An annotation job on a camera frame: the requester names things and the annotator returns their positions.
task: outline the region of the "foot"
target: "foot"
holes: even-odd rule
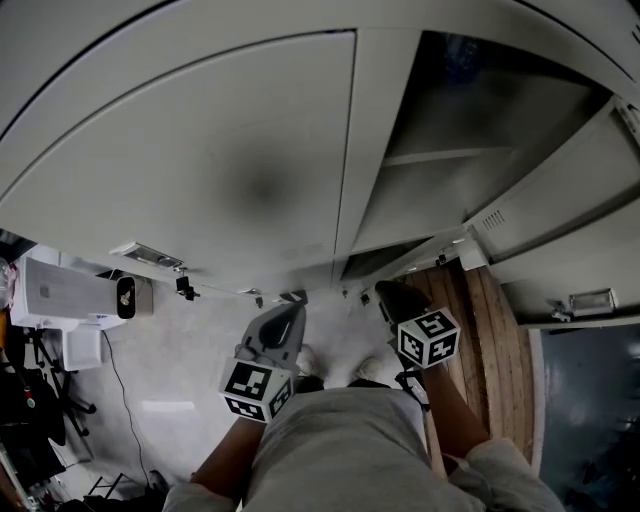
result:
[[[353,375],[353,380],[365,379],[378,382],[382,372],[382,363],[377,357],[367,357]]]
[[[318,365],[318,360],[309,345],[302,345],[302,348],[298,353],[298,359],[296,359],[296,364],[300,367],[301,377],[320,376],[320,367]]]

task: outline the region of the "black cable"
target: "black cable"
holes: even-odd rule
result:
[[[111,365],[113,366],[113,371],[115,372],[116,377],[118,377],[118,382],[120,382],[120,387],[122,388],[122,402],[124,403],[124,408],[127,410],[127,413],[129,414],[129,425],[131,426],[131,433],[133,434],[133,437],[136,438],[136,442],[138,443],[138,457],[140,458],[140,467],[142,468],[142,472],[144,473],[144,478],[147,481],[147,487],[150,487],[149,476],[147,475],[147,471],[146,469],[144,469],[144,463],[142,462],[142,445],[140,444],[140,439],[138,439],[138,436],[136,435],[136,431],[133,428],[133,417],[131,416],[131,411],[129,410],[129,406],[127,405],[127,398],[124,392],[124,384],[122,383],[122,379],[120,378],[120,374],[118,373],[118,370],[116,370],[116,361],[113,358],[113,348],[111,347],[111,342],[109,341],[109,336],[107,336],[107,333],[102,331],[102,334],[104,334],[104,339],[107,340],[107,345],[109,345],[109,353],[111,354]]]

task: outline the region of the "white cabinet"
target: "white cabinet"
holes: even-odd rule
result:
[[[640,151],[612,100],[468,225],[501,261],[602,215],[639,184]]]
[[[449,70],[446,55],[455,48],[449,36],[422,36],[354,252],[460,226],[561,146],[608,97],[543,59],[459,40],[479,45],[477,70],[466,83]]]
[[[23,176],[0,206],[3,227],[148,274],[109,256],[135,241],[223,288],[330,263],[354,40],[257,45],[132,91]]]

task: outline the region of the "vent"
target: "vent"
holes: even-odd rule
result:
[[[482,225],[487,231],[491,231],[492,229],[502,226],[505,222],[500,210],[496,210],[482,220]]]

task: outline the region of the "black chair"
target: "black chair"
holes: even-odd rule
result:
[[[88,404],[86,407],[80,404],[78,401],[73,400],[69,396],[69,390],[71,388],[71,374],[77,372],[68,372],[62,368],[60,365],[60,361],[58,359],[52,359],[47,352],[47,349],[42,343],[42,336],[44,334],[43,329],[29,329],[28,330],[28,338],[33,343],[33,351],[35,355],[36,364],[40,368],[45,367],[44,361],[39,359],[39,355],[42,354],[44,359],[46,359],[47,363],[51,367],[51,380],[53,380],[53,385],[56,388],[56,393],[58,394],[58,400],[62,406],[62,410],[67,415],[73,428],[78,433],[80,437],[85,437],[89,435],[89,430],[81,427],[76,418],[75,411],[80,411],[84,414],[94,414],[97,411],[97,408],[93,404]],[[62,385],[57,379],[57,375],[62,374]]]
[[[74,430],[80,437],[88,436],[89,430],[79,424],[76,417],[76,411],[80,411],[84,414],[94,414],[97,409],[93,404],[84,406],[69,396],[71,388],[71,374],[75,372],[65,371],[61,367],[58,359],[54,359],[49,356],[49,353],[42,342],[44,332],[45,331],[42,329],[25,329],[23,327],[12,326],[10,324],[7,327],[6,356],[9,363],[5,363],[4,366],[12,366],[15,371],[15,378],[20,381],[20,391],[17,392],[17,388],[14,388],[17,392],[16,396],[26,404],[27,397],[25,394],[25,388],[29,387],[32,399],[36,402],[36,407],[34,409],[39,411],[46,411],[48,409],[48,413],[51,413],[53,409],[60,410],[67,415]],[[39,366],[39,369],[36,370],[28,370],[24,367],[25,347],[29,341],[33,344],[36,364]],[[41,369],[45,367],[45,362],[40,359],[40,355],[44,357],[51,367],[51,380],[53,381],[55,393],[47,383],[47,376],[43,375],[41,371]],[[60,374],[62,374],[62,384],[60,384],[58,379]],[[65,444],[64,420],[61,421],[61,425],[62,434],[60,434],[59,429],[56,429],[56,431],[52,433],[55,438],[50,436],[51,440],[60,446]]]

